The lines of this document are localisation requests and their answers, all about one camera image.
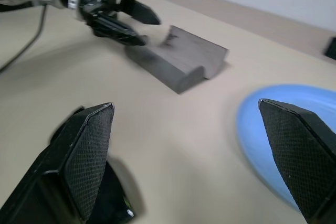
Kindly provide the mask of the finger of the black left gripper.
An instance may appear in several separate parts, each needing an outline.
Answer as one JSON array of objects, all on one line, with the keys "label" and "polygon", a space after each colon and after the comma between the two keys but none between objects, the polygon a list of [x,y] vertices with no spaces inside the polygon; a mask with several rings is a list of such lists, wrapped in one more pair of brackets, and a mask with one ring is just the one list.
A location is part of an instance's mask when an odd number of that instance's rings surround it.
[{"label": "finger of the black left gripper", "polygon": [[90,27],[97,37],[109,38],[125,46],[144,46],[145,39],[129,25],[105,14],[90,17]]},{"label": "finger of the black left gripper", "polygon": [[120,11],[147,25],[160,25],[161,20],[148,6],[136,0],[121,0]]}]

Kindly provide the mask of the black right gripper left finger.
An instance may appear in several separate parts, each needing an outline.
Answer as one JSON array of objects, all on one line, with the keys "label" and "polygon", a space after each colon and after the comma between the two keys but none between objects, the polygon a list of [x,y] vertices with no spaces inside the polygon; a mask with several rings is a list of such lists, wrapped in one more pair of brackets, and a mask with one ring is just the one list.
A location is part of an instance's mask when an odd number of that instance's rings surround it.
[{"label": "black right gripper left finger", "polygon": [[103,178],[114,105],[82,109],[63,124],[1,208],[1,223],[86,223]]}]

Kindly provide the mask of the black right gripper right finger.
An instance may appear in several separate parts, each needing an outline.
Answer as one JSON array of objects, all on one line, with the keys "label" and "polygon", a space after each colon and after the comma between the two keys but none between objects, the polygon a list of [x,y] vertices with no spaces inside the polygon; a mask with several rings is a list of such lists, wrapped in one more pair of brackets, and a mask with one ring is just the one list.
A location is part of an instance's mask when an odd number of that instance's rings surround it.
[{"label": "black right gripper right finger", "polygon": [[307,223],[335,223],[335,133],[312,111],[270,99],[259,110],[275,164]]}]

